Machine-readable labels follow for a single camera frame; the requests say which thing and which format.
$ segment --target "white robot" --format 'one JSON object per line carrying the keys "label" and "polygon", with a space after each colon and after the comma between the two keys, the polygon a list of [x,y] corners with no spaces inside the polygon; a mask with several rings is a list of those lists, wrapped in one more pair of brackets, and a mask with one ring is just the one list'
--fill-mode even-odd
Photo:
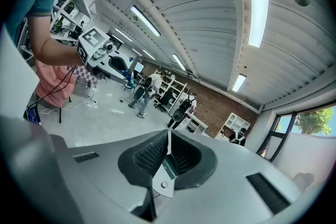
{"label": "white robot", "polygon": [[130,63],[128,57],[118,52],[109,39],[107,34],[94,26],[79,36],[77,53],[88,71],[96,77],[105,76],[116,82],[128,84],[139,57]]}

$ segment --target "person in white shirt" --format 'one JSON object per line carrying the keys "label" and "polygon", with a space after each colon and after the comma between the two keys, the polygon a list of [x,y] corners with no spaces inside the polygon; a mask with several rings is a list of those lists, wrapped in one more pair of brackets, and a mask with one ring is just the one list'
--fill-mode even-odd
{"label": "person in white shirt", "polygon": [[[166,76],[166,73],[165,72],[161,72],[160,74],[151,74],[149,77],[152,79],[152,83],[151,83],[151,86],[145,90],[145,94],[143,96],[143,100],[144,100],[144,103],[142,104],[142,107],[139,111],[139,114],[138,114],[138,117],[140,118],[145,118],[145,108],[150,100],[150,97],[155,94],[155,93],[158,93],[159,92],[159,89],[161,87],[161,84],[162,84],[162,79]],[[129,103],[129,107],[130,108],[134,108],[134,105],[139,101],[141,96],[138,96],[137,93],[134,94],[134,99],[131,103]]]}
{"label": "person in white shirt", "polygon": [[[190,95],[188,94],[184,94],[181,99],[178,101],[180,103],[180,105],[183,103],[184,100],[189,99],[192,103],[192,106],[190,108],[188,108],[185,113],[184,116],[182,117],[182,119],[178,122],[175,122],[174,126],[173,126],[173,130],[179,126],[179,124],[184,120],[184,118],[187,116],[187,114],[192,114],[193,112],[196,111],[196,105],[197,105],[197,101],[196,101],[196,93],[192,92]],[[174,119],[172,118],[169,123],[168,123],[168,128],[170,128],[170,126],[172,126],[172,124],[174,123]]]}

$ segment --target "person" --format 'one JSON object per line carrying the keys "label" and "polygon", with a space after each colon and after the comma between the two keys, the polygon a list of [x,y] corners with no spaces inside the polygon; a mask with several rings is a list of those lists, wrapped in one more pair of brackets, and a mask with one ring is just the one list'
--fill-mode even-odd
{"label": "person", "polygon": [[[142,104],[141,106],[141,109],[138,113],[138,117],[140,118],[145,118],[145,108],[150,100],[150,97],[155,94],[155,93],[158,93],[159,92],[159,89],[161,87],[161,84],[162,84],[162,79],[166,76],[166,73],[165,72],[161,72],[160,74],[157,74],[157,73],[154,73],[154,74],[151,74],[149,77],[152,79],[152,82],[151,82],[151,85],[150,87],[145,90],[145,93],[144,93],[144,96],[143,96],[143,100],[144,100],[144,103]],[[131,103],[129,103],[129,107],[130,108],[134,108],[134,105],[139,101],[140,97],[137,93],[139,91],[137,91],[135,94],[134,94],[134,99]]]}
{"label": "person", "polygon": [[50,15],[54,0],[17,0],[5,25],[14,43],[19,26],[27,16],[29,40],[35,58],[51,66],[81,66],[76,48],[63,45],[51,38]]}
{"label": "person", "polygon": [[179,105],[181,105],[183,103],[183,101],[185,100],[190,100],[192,103],[192,106],[190,108],[188,108],[185,112],[184,115],[182,117],[182,119],[178,122],[175,122],[174,119],[172,118],[169,123],[168,123],[168,128],[170,128],[172,126],[172,124],[175,122],[174,126],[173,126],[173,130],[179,126],[179,124],[184,120],[184,118],[187,116],[187,114],[192,114],[193,112],[196,111],[196,105],[197,105],[197,100],[196,100],[197,94],[195,92],[192,92],[190,95],[189,94],[184,94],[182,96],[182,98],[180,100],[178,100]]}
{"label": "person", "polygon": [[232,135],[229,136],[229,142],[234,143],[237,145],[245,146],[245,133],[246,129],[241,128],[238,134],[236,132],[233,132]]}

